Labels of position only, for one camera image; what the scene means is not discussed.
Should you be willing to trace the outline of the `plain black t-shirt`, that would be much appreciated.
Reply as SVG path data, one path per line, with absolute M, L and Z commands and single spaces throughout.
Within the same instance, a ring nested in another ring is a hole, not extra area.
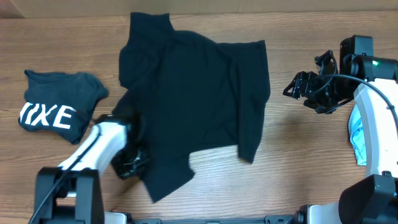
M 254 161 L 271 93 L 264 41 L 217 43 L 175 30 L 168 14 L 133 12 L 119 81 L 126 93 L 113 112 L 142 118 L 153 202 L 193 178 L 193 152 L 235 145 Z

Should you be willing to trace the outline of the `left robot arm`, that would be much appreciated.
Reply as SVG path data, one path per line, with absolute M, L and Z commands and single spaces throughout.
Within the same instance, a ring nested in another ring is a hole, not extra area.
M 145 127 L 139 114 L 96 119 L 68 159 L 38 172 L 30 223 L 133 223 L 129 213 L 104 209 L 100 178 L 109 166 L 122 180 L 142 175 L 149 162 L 142 143 Z

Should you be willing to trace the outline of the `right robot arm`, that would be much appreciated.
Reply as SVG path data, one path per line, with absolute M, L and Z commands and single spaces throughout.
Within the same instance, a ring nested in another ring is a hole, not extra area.
M 315 57 L 317 72 L 299 72 L 283 94 L 305 98 L 304 106 L 331 114 L 354 101 L 363 124 L 365 178 L 335 203 L 303 205 L 290 223 L 397 223 L 397 60 L 375 57 L 370 36 L 340 44 Z

